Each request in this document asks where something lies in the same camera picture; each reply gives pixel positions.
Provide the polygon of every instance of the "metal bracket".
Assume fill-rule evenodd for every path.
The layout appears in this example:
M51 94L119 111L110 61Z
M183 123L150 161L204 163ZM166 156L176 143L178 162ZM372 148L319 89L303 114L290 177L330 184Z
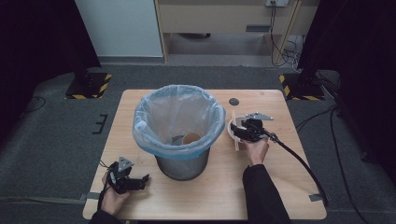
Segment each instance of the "metal bracket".
M259 112L256 112L256 113L253 113L253 114L246 114L246 117L248 119L274 120L274 118L266 116L266 115L264 115L262 113L259 113Z
M122 172L132 166L134 166L133 162L128 161L127 159L120 156L120 158L119 158L119 172Z

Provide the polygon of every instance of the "small round object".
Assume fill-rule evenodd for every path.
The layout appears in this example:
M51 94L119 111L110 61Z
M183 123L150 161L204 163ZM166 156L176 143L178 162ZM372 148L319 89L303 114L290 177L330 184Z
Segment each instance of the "small round object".
M231 98L228 103L230 103L230 105L239 105L239 100L236 98Z

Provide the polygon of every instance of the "black sleeve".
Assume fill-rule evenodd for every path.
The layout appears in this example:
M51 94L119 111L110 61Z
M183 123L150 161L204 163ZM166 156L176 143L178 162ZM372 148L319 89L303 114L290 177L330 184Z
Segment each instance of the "black sleeve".
M98 210L93 214L90 224L121 224L121 222L109 213Z
M274 182L264 165L248 167L243 175L248 223L291 223Z

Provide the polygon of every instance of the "black curtain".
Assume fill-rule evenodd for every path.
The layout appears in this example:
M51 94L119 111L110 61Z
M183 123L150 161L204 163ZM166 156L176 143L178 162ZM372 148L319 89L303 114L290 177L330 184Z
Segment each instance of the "black curtain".
M73 0L0 0L0 29L2 142L38 83L100 63Z
M344 119L369 159L396 183L394 9L393 0L320 1L299 67L317 64L340 74L336 100Z

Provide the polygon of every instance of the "robotic hand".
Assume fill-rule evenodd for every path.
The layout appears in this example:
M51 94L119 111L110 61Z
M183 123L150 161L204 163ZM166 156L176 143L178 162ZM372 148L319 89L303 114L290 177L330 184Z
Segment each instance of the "robotic hand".
M123 194L128 190L144 189L146 182L149 181L149 175L141 179L129 177L134 164L127 159L120 157L119 161L114 161L107 170L107 183L118 193Z
M242 121L242 127L246 129L238 128L231 123L233 135L249 142L257 142L260 139L268 137L274 142L277 140L274 133L269 133L262 127L263 119L272 120L273 118L267 117L259 112L246 115L246 117L247 119Z

